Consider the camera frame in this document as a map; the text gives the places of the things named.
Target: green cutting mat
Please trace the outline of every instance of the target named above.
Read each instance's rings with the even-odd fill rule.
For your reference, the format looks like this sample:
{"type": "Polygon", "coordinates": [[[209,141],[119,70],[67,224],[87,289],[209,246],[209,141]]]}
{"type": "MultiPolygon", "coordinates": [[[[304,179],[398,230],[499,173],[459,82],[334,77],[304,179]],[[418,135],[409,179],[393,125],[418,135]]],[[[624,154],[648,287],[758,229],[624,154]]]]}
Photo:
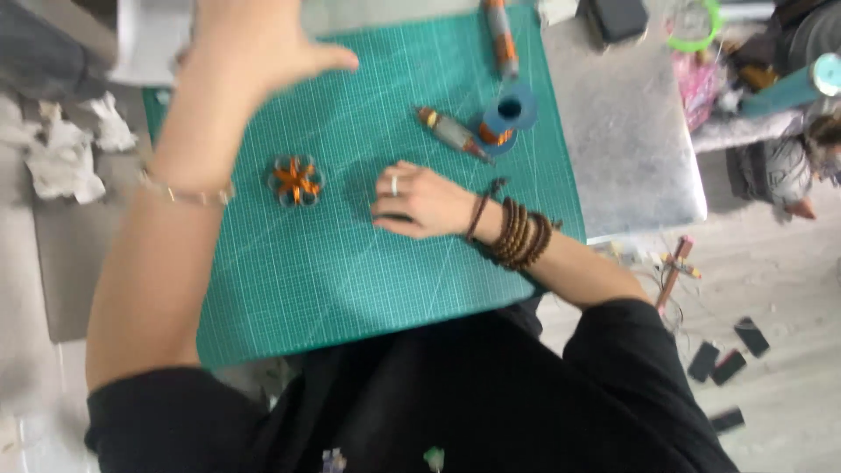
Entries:
{"type": "MultiPolygon", "coordinates": [[[[520,134],[496,168],[438,142],[411,108],[430,105],[466,120],[497,97],[500,83],[478,13],[324,38],[354,50],[359,71],[299,84],[257,113],[234,171],[238,196],[222,222],[202,311],[204,364],[301,352],[534,294],[534,285],[460,238],[416,242],[375,229],[374,182],[399,159],[474,191],[507,176],[508,195],[563,218],[567,235],[584,240],[537,18],[529,7],[513,7],[510,19],[521,80],[541,108],[537,125],[520,134]],[[266,187],[264,174],[281,153],[310,154],[325,172],[316,207],[284,209],[266,187]]],[[[147,89],[144,100],[154,138],[165,110],[156,90],[147,89]]]]}

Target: crumpled paper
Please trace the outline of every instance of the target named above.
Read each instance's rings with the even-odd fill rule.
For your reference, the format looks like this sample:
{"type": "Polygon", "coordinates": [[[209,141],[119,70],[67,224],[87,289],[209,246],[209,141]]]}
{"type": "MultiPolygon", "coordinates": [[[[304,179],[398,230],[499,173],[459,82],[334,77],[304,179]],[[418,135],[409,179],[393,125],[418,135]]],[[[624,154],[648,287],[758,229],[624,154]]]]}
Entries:
{"type": "Polygon", "coordinates": [[[97,146],[106,152],[129,151],[137,146],[137,135],[129,130],[129,124],[119,116],[116,103],[113,94],[106,92],[102,98],[82,105],[99,117],[97,146]]]}
{"type": "Polygon", "coordinates": [[[58,104],[42,103],[41,115],[47,120],[44,127],[31,122],[0,127],[0,141],[24,150],[38,197],[75,197],[88,204],[105,195],[105,185],[93,170],[93,135],[62,120],[58,104]],[[45,142],[38,137],[42,131],[45,142]]]}

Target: thin bracelet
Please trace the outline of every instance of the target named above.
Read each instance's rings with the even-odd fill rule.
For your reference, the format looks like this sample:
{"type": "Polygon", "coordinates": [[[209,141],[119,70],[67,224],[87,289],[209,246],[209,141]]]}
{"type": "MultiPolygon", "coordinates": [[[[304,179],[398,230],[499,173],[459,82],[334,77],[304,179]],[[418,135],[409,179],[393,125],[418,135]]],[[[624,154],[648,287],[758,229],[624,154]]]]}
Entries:
{"type": "Polygon", "coordinates": [[[140,170],[140,185],[168,198],[171,202],[184,202],[195,205],[228,205],[236,196],[234,184],[228,183],[226,189],[216,192],[184,192],[173,189],[167,183],[157,182],[145,166],[140,170]]]}
{"type": "Polygon", "coordinates": [[[464,239],[467,240],[468,243],[473,243],[473,234],[476,232],[476,227],[479,226],[479,218],[481,218],[484,208],[488,205],[488,200],[492,197],[495,198],[506,184],[508,184],[508,179],[506,178],[496,178],[490,183],[490,188],[488,188],[488,191],[484,193],[482,201],[479,203],[479,209],[476,210],[476,215],[473,216],[473,221],[470,222],[468,232],[464,234],[464,239]]]}

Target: person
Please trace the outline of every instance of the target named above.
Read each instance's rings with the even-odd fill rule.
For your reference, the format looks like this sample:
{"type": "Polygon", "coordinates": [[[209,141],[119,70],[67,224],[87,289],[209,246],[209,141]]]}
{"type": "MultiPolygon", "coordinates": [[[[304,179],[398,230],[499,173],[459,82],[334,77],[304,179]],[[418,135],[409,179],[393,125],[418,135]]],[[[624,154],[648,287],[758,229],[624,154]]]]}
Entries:
{"type": "MultiPolygon", "coordinates": [[[[150,178],[181,195],[225,189],[250,115],[272,90],[358,67],[349,50],[309,42],[299,9],[199,2],[150,178]]],[[[222,206],[165,194],[138,189],[93,302],[85,440],[105,473],[736,470],[641,285],[556,231],[527,271],[583,310],[562,359],[538,341],[529,301],[306,353],[268,412],[199,366],[222,206]]],[[[409,162],[383,170],[377,194],[372,215],[410,221],[373,225],[410,238],[463,235],[479,202],[409,162]]],[[[488,204],[475,237],[492,244],[504,218],[488,204]]]]}

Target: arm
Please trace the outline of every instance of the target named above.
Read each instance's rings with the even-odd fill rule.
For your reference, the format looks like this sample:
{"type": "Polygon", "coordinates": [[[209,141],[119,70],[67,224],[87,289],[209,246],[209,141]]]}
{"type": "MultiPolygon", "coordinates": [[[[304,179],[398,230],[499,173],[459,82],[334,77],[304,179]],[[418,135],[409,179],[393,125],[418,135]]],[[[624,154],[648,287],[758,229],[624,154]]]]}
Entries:
{"type": "MultiPolygon", "coordinates": [[[[273,89],[358,65],[349,50],[310,44],[299,10],[299,0],[199,2],[198,36],[149,165],[156,181],[189,192],[223,189],[251,114],[273,89]]],[[[218,206],[137,191],[91,309],[91,391],[130,375],[198,363],[198,316],[222,214],[218,206]]]]}
{"type": "MultiPolygon", "coordinates": [[[[372,207],[374,225],[414,238],[463,235],[479,202],[477,195],[429,169],[407,162],[383,171],[377,191],[379,198],[372,207]],[[391,195],[392,176],[398,176],[398,197],[391,195]],[[394,214],[407,215],[414,222],[376,218],[394,214]]],[[[475,236],[491,245],[500,238],[502,225],[501,205],[489,202],[475,236]]],[[[651,303],[630,271],[558,231],[554,232],[546,252],[527,271],[552,292],[582,309],[622,298],[651,303]]]]}

